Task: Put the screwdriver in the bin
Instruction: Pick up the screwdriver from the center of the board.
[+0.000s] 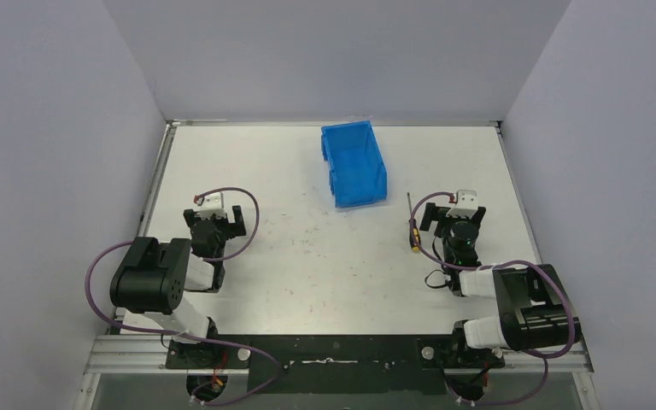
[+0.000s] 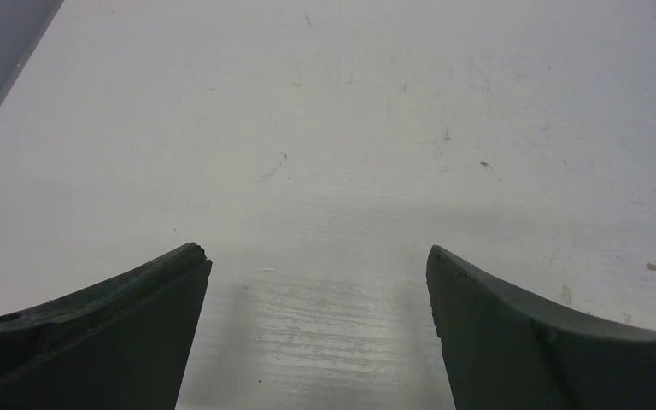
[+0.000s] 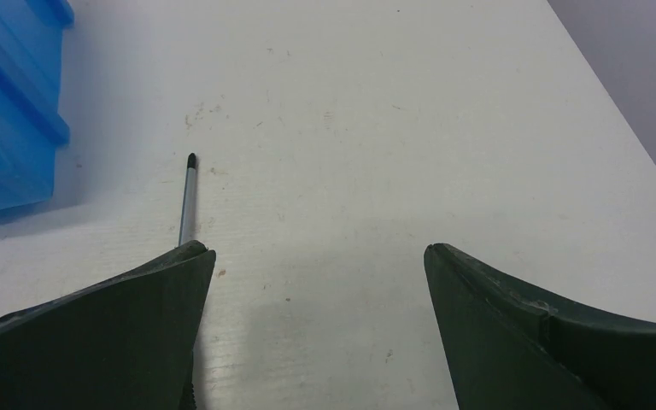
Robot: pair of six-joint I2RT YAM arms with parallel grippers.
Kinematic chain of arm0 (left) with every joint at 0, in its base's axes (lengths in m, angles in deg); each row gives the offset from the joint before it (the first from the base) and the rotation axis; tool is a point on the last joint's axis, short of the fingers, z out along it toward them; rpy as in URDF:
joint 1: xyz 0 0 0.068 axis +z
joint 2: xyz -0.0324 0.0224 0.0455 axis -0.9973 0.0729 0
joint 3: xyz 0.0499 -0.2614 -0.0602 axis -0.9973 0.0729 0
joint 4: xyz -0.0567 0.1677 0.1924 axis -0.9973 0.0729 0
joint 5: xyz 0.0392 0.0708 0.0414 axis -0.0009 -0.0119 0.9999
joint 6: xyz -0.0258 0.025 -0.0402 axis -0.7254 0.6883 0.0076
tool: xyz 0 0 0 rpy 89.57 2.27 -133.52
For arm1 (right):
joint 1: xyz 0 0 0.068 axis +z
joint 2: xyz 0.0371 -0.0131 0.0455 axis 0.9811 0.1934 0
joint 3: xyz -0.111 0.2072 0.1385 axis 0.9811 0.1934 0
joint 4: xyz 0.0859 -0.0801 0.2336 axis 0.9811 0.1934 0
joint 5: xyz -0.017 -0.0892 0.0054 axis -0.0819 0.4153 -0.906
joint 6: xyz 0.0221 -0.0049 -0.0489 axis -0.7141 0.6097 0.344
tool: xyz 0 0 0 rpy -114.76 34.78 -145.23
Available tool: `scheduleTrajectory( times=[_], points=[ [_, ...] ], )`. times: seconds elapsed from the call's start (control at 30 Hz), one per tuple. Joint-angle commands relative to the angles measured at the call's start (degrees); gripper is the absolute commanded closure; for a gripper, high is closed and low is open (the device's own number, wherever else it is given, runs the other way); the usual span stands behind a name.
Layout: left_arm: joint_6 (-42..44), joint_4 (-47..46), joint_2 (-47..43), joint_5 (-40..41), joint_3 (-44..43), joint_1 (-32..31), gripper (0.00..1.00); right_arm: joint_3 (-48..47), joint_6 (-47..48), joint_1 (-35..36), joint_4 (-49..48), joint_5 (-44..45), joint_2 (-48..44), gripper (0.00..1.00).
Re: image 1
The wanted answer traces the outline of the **black yellow handled screwdriver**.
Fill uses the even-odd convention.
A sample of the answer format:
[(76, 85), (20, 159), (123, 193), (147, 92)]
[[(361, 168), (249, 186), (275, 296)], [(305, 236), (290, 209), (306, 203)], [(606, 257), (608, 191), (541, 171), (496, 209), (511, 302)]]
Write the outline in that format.
[(413, 217), (413, 204), (412, 204), (411, 194), (409, 192), (407, 193), (407, 205), (409, 209), (409, 219), (408, 219), (409, 244), (411, 246), (412, 251), (414, 253), (418, 253), (421, 240), (420, 240), (419, 232), (416, 229), (416, 221), (415, 218)]

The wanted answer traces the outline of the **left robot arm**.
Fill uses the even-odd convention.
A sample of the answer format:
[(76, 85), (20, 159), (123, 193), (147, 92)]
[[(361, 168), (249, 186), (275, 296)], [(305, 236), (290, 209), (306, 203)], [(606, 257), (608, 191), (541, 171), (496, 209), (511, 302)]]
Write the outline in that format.
[(207, 368), (226, 361), (226, 348), (210, 338), (218, 334), (216, 324), (185, 295), (221, 289), (226, 243), (246, 234), (241, 207), (234, 205), (231, 211), (228, 217), (220, 205), (186, 209), (189, 238), (161, 243), (154, 237), (136, 237), (112, 278), (110, 300), (116, 307), (174, 331), (168, 347), (170, 368)]

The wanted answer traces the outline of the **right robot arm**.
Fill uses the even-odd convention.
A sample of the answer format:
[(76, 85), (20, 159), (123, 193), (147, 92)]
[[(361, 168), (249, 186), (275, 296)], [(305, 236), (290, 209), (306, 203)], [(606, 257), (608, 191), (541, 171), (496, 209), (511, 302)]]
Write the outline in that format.
[(579, 342), (580, 319), (553, 265), (486, 265), (478, 259), (476, 242), (485, 213), (478, 207), (458, 214), (453, 207), (429, 202), (413, 229), (414, 234), (433, 230), (441, 240), (442, 250), (433, 256), (442, 263), (444, 288), (458, 297), (497, 304), (494, 315), (458, 322), (459, 335), (447, 342), (448, 358), (468, 366), (491, 349), (530, 351), (538, 357), (542, 348), (564, 349)]

